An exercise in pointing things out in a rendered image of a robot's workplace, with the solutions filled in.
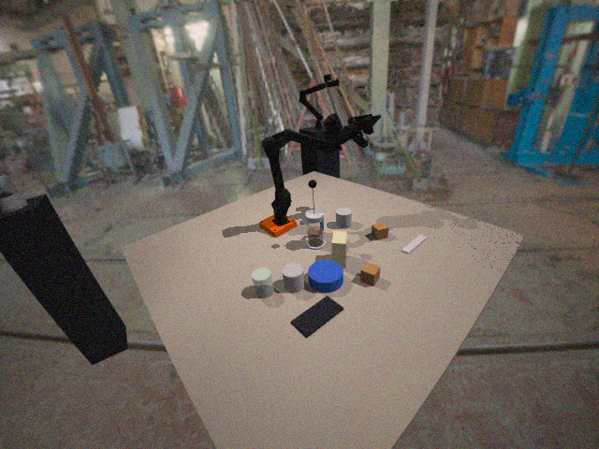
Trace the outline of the blue cylinder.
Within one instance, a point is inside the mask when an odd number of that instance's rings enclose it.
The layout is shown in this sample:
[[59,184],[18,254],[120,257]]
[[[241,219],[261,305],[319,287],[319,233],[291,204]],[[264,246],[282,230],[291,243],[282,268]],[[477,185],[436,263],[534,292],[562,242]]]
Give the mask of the blue cylinder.
[[343,285],[343,268],[337,262],[321,260],[308,269],[309,284],[315,290],[329,293]]

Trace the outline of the glass coffee press with black handle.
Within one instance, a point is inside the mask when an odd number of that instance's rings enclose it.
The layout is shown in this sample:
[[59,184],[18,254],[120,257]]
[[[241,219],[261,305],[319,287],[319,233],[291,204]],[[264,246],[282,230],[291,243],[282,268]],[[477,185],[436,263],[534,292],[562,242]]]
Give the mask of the glass coffee press with black handle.
[[[313,202],[314,202],[314,188],[316,186],[315,180],[309,181],[309,186],[313,188]],[[305,213],[306,227],[307,227],[307,242],[308,248],[313,250],[319,250],[326,246],[324,239],[324,212],[322,210],[308,210]]]

